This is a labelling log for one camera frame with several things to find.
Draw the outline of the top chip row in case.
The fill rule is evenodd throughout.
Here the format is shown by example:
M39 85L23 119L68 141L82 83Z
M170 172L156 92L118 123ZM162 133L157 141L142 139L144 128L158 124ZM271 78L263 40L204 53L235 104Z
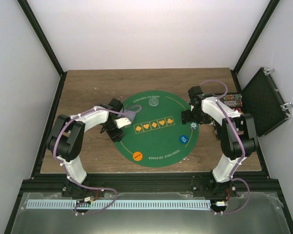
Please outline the top chip row in case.
M240 101L242 100L241 94L227 94L221 98L222 101Z

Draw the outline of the chip row in case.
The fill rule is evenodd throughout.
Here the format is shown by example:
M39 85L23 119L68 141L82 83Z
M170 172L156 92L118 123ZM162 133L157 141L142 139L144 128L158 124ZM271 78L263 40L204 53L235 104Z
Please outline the chip row in case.
M227 94L221 98L222 101L240 101L242 100L241 94Z
M227 105L231 108L242 108L243 103L241 100L230 100L227 101Z

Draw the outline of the blue small blind button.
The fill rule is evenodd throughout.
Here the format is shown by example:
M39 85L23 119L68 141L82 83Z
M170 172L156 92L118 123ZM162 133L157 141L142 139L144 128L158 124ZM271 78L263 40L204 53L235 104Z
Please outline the blue small blind button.
M182 144L188 144L189 142L189 137L187 135L181 135L179 137L179 141L182 143Z

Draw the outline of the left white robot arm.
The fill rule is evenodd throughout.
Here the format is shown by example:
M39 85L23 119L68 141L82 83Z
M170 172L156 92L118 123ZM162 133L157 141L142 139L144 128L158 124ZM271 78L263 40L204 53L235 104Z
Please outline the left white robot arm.
M109 105L94 106L90 110L72 116L61 114L57 117L46 142L55 160L64 167L68 180L74 182L73 192L80 197L86 196L90 185L84 181L87 173L80 160L84 134L89 129L102 125L113 142L124 136L122 128L132 122L121 112L123 105L113 99Z

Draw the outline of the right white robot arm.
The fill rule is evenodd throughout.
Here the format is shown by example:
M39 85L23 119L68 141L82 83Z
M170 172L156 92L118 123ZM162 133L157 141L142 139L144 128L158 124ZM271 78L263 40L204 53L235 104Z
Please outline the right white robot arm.
M208 193L219 196L225 190L225 182L242 162L257 151L258 139L252 115L241 114L226 106L215 94L204 94L200 86L188 90L190 109L181 112L183 124L210 124L215 120L221 127L220 146L222 156L212 170L213 180L207 184Z

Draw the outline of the black poker set case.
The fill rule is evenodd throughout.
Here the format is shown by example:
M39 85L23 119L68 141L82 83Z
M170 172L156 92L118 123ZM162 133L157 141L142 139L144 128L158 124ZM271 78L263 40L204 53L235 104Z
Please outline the black poker set case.
M242 108L232 108L252 115L259 137L269 134L292 117L290 110L293 105L283 100L272 72L272 68L260 68L239 93L242 95Z

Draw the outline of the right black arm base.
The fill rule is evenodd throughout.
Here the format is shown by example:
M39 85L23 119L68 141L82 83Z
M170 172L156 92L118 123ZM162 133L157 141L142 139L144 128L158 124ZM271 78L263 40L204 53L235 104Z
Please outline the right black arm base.
M223 198L227 195L236 196L236 191L231 189L230 182L218 183L213 179L197 178L191 182L191 188L194 196L215 198Z

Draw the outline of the clear dealer button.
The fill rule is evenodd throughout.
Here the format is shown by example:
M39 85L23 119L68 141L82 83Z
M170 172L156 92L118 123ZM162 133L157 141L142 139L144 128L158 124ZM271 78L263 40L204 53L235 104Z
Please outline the clear dealer button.
M151 97L149 100L148 100L148 103L151 107L155 107L159 104L159 100L157 97Z

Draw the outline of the black aluminium frame rail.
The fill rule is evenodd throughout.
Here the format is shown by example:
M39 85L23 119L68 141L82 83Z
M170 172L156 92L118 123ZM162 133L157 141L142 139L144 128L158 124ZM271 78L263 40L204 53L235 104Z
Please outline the black aluminium frame rail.
M236 175L247 182L251 191L280 190L277 179L263 172L238 172ZM89 174L84 185L112 188L118 192L189 192L201 186L215 185L211 173L129 173ZM21 190L27 192L60 192L69 185L63 174L39 174L24 180Z

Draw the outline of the blue playing card deck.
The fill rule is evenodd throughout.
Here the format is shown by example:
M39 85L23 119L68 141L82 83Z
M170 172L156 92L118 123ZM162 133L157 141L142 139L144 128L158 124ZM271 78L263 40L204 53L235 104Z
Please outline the blue playing card deck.
M134 111L127 110L127 109L125 109L123 114L122 114L122 117L128 118L131 122L134 121L135 116L136 116L136 113Z

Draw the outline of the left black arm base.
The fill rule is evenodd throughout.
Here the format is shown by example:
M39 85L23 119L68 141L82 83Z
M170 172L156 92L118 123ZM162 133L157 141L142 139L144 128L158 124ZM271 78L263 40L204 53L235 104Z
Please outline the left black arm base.
M71 181L65 181L60 185L62 187L62 197L72 197L81 199L88 196L103 196L104 194L104 192L100 190L96 192L95 190L86 189L76 185L75 183L72 183Z

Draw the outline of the round green poker mat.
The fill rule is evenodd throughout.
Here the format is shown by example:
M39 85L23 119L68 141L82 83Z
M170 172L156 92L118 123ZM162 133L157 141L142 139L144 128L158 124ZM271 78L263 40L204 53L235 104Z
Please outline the round green poker mat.
M159 104L151 107L148 100L156 97ZM190 105L180 96L165 91L145 91L134 94L123 102L124 108L140 105L141 111L134 122L123 128L124 137L115 146L131 162L150 168L173 165L186 158L195 148L199 129L192 131L183 125L181 112ZM189 137L188 144L179 141L181 135ZM134 161L134 152L141 152L143 159Z

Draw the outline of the orange big blind button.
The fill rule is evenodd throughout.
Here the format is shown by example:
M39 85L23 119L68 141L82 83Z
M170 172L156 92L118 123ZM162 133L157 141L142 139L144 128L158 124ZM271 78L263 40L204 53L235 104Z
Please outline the orange big blind button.
M143 154L141 152L134 152L132 158L134 161L141 161L143 159Z

